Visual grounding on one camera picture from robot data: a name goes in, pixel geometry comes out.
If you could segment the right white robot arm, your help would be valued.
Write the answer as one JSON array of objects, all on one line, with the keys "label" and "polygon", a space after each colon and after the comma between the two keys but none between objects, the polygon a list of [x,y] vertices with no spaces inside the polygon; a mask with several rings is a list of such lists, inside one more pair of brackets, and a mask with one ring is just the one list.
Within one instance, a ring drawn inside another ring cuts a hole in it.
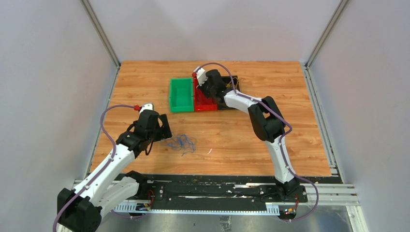
[{"label": "right white robot arm", "polygon": [[200,68],[192,76],[198,82],[197,89],[208,99],[249,115],[253,131],[267,146],[274,165],[275,195],[283,202],[291,200],[300,182],[294,176],[285,144],[286,124],[273,98],[257,98],[226,87],[218,70],[205,71]]}]

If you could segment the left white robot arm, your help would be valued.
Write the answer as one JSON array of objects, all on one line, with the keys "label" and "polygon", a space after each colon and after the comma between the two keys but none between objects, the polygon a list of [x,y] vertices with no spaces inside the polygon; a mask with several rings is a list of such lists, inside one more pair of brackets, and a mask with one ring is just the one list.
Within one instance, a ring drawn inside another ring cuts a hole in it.
[{"label": "left white robot arm", "polygon": [[61,225],[73,232],[94,232],[101,220],[129,197],[144,199],[147,178],[130,171],[118,183],[111,183],[142,152],[149,155],[154,142],[172,137],[166,114],[139,109],[139,118],[123,132],[103,162],[73,189],[64,188],[57,197],[53,231]]}]

